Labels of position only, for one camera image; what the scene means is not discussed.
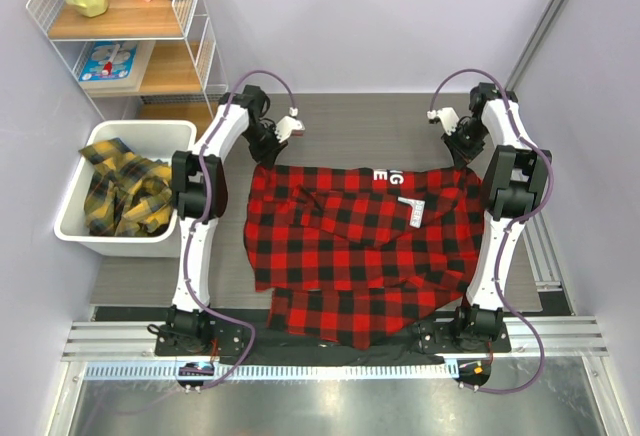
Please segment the red black plaid shirt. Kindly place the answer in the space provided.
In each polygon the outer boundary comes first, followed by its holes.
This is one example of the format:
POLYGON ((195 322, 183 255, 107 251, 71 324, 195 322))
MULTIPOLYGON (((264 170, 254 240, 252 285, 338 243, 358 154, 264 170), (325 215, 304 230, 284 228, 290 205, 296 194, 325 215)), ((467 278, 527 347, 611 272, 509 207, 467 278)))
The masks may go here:
POLYGON ((471 169, 254 170, 244 245, 268 326, 366 349, 461 298, 484 209, 471 169))

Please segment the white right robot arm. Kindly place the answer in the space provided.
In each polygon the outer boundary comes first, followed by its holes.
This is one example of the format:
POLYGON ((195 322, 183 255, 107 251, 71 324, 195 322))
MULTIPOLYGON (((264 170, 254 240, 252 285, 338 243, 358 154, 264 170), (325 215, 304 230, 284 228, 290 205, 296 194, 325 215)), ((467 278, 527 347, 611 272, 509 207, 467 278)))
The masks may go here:
POLYGON ((540 208, 548 185, 551 153, 529 140, 514 93, 480 83, 470 92, 471 114, 451 108, 437 112, 442 140, 454 165, 475 159, 489 137, 494 146, 480 189, 484 216, 479 259, 463 302, 450 324, 450 338, 462 351, 480 351, 503 333, 505 286, 517 242, 526 221, 540 208))

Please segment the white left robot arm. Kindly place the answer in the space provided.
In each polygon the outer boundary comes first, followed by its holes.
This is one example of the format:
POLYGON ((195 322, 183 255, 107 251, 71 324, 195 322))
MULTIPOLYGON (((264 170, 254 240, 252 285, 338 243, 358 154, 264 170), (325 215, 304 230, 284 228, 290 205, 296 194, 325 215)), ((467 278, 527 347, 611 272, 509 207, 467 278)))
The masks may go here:
POLYGON ((171 160, 172 205, 179 219, 179 275, 166 321, 156 336, 160 356, 205 353, 213 344, 209 269, 212 243, 228 204, 224 162, 239 138, 254 162, 274 166, 291 133, 303 130, 295 114, 275 123, 266 117, 270 98, 258 86, 225 94, 202 137, 171 160))

